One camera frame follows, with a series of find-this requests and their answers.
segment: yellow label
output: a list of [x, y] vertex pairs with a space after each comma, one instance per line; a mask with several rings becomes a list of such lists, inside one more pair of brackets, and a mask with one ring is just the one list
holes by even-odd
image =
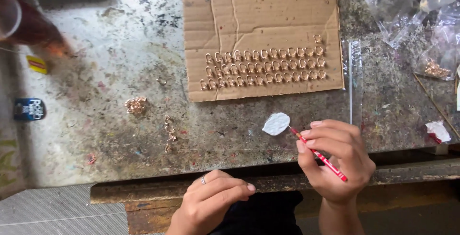
[[42, 59], [33, 56], [26, 56], [26, 58], [27, 62], [29, 63], [29, 68], [39, 73], [48, 73], [46, 70], [46, 63]]

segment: workbench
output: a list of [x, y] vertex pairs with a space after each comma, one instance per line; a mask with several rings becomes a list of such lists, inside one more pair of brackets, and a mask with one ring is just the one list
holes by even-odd
[[[38, 3], [74, 52], [66, 59], [46, 58], [47, 75], [29, 70], [25, 55], [10, 55], [21, 62], [10, 73], [18, 83], [17, 94], [41, 98], [47, 108], [43, 120], [18, 129], [23, 172], [31, 188], [295, 163], [295, 137], [287, 132], [269, 137], [261, 131], [271, 113], [295, 116], [292, 125], [298, 129], [323, 119], [325, 112], [348, 120], [348, 108], [334, 108], [334, 91], [317, 92], [314, 100], [311, 94], [294, 94], [190, 103], [182, 0]], [[368, 152], [434, 146], [424, 124], [442, 118], [412, 68], [428, 46], [435, 19], [424, 21], [394, 50], [381, 40], [364, 0], [338, 3], [340, 36], [359, 39], [362, 45], [360, 128]], [[27, 48], [19, 51], [28, 53]], [[156, 81], [159, 76], [166, 85]], [[422, 82], [460, 129], [453, 82]], [[149, 102], [145, 115], [127, 114], [123, 103], [139, 96]], [[178, 137], [169, 153], [165, 115], [174, 120]], [[458, 143], [445, 126], [451, 143]], [[88, 163], [89, 155], [96, 158], [93, 164]]]

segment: wooden stick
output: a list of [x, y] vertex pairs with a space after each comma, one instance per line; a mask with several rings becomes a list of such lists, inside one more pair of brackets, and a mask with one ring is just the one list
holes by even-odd
[[430, 98], [431, 102], [434, 104], [436, 109], [441, 113], [441, 115], [444, 117], [444, 120], [446, 120], [447, 124], [452, 128], [452, 130], [455, 132], [458, 138], [460, 138], [460, 134], [457, 132], [457, 130], [454, 128], [454, 126], [450, 123], [450, 121], [447, 119], [447, 117], [444, 115], [444, 113], [441, 111], [441, 109], [437, 106], [437, 104], [434, 102], [434, 99], [430, 96], [428, 91], [426, 90], [425, 86], [422, 84], [422, 82], [419, 80], [417, 75], [413, 73], [417, 81], [420, 83], [420, 86], [422, 86], [423, 90], [425, 91], [426, 95]]

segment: silver ring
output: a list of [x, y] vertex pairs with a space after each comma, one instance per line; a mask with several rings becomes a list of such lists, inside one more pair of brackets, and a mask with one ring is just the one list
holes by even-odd
[[202, 183], [203, 185], [206, 185], [206, 181], [204, 181], [204, 176], [206, 176], [206, 174], [204, 174], [204, 175], [201, 177], [201, 183]]

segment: corrugated cardboard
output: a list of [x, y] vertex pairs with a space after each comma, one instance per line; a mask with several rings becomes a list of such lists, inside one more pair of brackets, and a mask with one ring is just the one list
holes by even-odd
[[[344, 87], [337, 0], [184, 0], [184, 31], [192, 102]], [[273, 47], [285, 50], [314, 47], [314, 34], [323, 38], [321, 46], [325, 48], [327, 79], [201, 90], [200, 80], [208, 79], [206, 53], [214, 55], [219, 51], [223, 55], [239, 50], [243, 54], [244, 50], [269, 51]]]

